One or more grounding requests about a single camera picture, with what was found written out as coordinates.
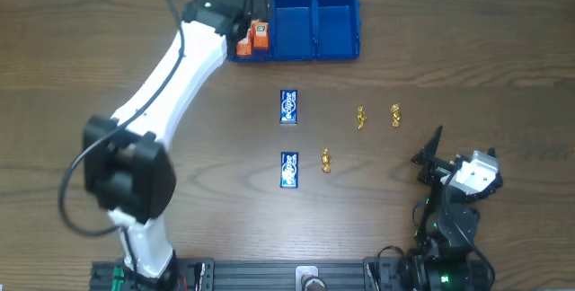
wooden surface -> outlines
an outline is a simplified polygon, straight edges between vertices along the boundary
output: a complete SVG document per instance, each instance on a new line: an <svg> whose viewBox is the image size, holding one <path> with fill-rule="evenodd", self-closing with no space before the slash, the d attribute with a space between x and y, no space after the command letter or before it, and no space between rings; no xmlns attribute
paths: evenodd
<svg viewBox="0 0 575 291"><path fill-rule="evenodd" d="M166 217L178 253L362 259L413 247L411 208L429 189L409 159L443 124L439 156L494 146L500 157L505 186L476 204L495 289L575 287L575 0L361 3L357 61L226 63L208 79L171 151L179 183ZM126 101L173 34L162 0L0 0L4 289L85 290L93 260L121 255L116 235L64 228L57 188L84 123ZM300 123L281 128L288 87L299 89ZM279 188L285 150L300 152L298 190ZM82 184L76 175L68 193L74 220L108 225Z"/></svg>

wooden table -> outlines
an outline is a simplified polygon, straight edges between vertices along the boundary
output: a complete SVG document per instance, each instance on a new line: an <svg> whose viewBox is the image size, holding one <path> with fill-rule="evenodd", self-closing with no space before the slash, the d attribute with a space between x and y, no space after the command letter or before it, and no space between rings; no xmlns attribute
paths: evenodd
<svg viewBox="0 0 575 291"><path fill-rule="evenodd" d="M409 161L442 124L440 157L490 146L499 154L505 185L476 204L476 244L497 270L495 289L574 287L575 0L361 3L357 61L225 63L207 80L171 150L175 249L271 260L413 247L411 208L429 188ZM58 184L88 118L123 104L173 34L163 0L0 0L4 289L85 290L93 260L122 255L117 235L65 229ZM281 128L279 89L288 87L299 89L300 123ZM393 129L397 102L403 120ZM300 153L298 190L279 188L286 150ZM67 207L85 227L109 224L81 175Z"/></svg>

brown tabletop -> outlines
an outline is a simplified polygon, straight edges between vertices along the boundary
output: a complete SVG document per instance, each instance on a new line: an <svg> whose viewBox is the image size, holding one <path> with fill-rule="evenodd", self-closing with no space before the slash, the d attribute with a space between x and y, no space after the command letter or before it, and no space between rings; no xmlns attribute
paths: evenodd
<svg viewBox="0 0 575 291"><path fill-rule="evenodd" d="M182 8L189 0L176 0ZM181 256L362 259L414 247L429 188L410 157L444 125L438 156L497 149L504 187L475 204L497 290L575 286L575 0L360 0L350 62L225 63L183 116L170 155L168 235ZM78 237L56 207L93 114L110 116L150 75L175 29L163 0L0 0L0 284L85 290L119 238ZM279 90L299 124L279 126ZM390 107L403 119L391 127ZM357 131L356 110L368 120ZM330 149L332 173L321 170ZM279 154L300 187L279 188ZM109 225L73 178L67 207Z"/></svg>

blue tray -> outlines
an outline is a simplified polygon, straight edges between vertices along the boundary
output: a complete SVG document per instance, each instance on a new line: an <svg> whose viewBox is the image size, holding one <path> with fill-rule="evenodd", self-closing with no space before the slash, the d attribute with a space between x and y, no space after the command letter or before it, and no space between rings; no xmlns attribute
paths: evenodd
<svg viewBox="0 0 575 291"><path fill-rule="evenodd" d="M361 48L358 0L271 0L270 50L234 62L352 59Z"/></svg>

empty compartment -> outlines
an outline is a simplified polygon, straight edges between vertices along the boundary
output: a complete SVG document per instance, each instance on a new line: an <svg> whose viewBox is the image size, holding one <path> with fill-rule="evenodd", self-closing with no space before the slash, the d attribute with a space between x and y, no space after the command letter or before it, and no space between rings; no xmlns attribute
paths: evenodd
<svg viewBox="0 0 575 291"><path fill-rule="evenodd" d="M273 0L274 57L313 59L312 0Z"/></svg>
<svg viewBox="0 0 575 291"><path fill-rule="evenodd" d="M358 1L317 0L320 59L353 58L359 55Z"/></svg>

